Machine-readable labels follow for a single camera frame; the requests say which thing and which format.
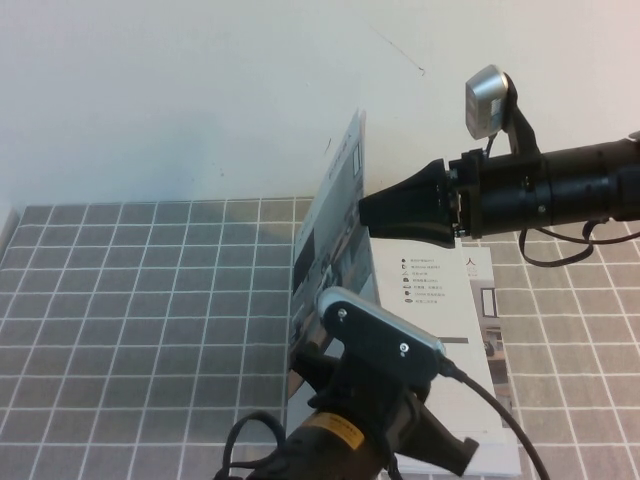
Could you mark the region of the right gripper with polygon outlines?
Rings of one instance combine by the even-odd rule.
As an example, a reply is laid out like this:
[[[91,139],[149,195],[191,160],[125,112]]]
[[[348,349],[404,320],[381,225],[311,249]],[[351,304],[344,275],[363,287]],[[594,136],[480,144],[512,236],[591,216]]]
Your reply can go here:
[[[449,163],[457,230],[474,239],[549,226],[551,187],[540,153],[488,158],[471,150]],[[373,238],[455,247],[448,174],[442,159],[359,202],[361,224]]]

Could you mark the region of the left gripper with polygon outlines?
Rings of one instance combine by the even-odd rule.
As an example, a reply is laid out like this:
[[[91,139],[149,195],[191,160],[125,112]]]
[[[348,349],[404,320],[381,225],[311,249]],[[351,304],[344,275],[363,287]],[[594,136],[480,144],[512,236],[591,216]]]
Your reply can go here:
[[[405,383],[351,354],[299,353],[292,370],[316,392],[313,414],[290,435],[292,476],[397,476],[398,454],[461,476],[479,447],[451,434]]]

